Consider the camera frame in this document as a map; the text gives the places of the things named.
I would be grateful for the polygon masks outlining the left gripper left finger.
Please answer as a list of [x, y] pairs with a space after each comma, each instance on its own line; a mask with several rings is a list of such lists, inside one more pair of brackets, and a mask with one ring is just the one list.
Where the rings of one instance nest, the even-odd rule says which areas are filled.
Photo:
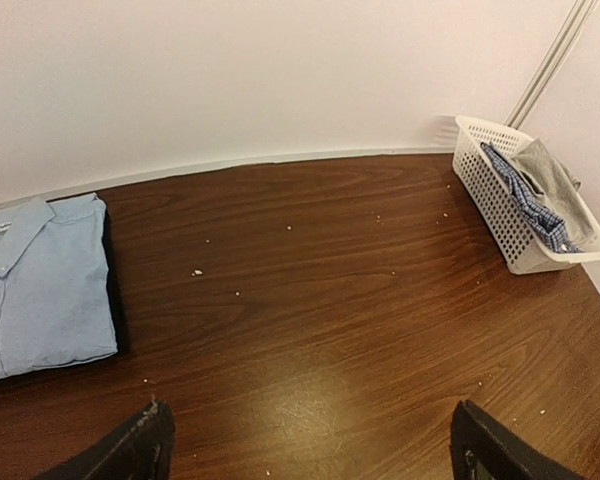
[[38, 479], [168, 479], [175, 445], [170, 406], [153, 400], [86, 450]]

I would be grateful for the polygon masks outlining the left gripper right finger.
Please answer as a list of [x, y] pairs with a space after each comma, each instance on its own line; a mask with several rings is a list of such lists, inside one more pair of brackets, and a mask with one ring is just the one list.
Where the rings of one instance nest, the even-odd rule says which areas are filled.
[[451, 421], [455, 479], [580, 479], [543, 455], [470, 400], [457, 404]]

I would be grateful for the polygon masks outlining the light blue long sleeve shirt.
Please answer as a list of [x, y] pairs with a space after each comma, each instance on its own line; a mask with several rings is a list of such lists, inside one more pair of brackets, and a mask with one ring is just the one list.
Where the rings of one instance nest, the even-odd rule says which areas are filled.
[[96, 194], [0, 210], [0, 379], [118, 351]]

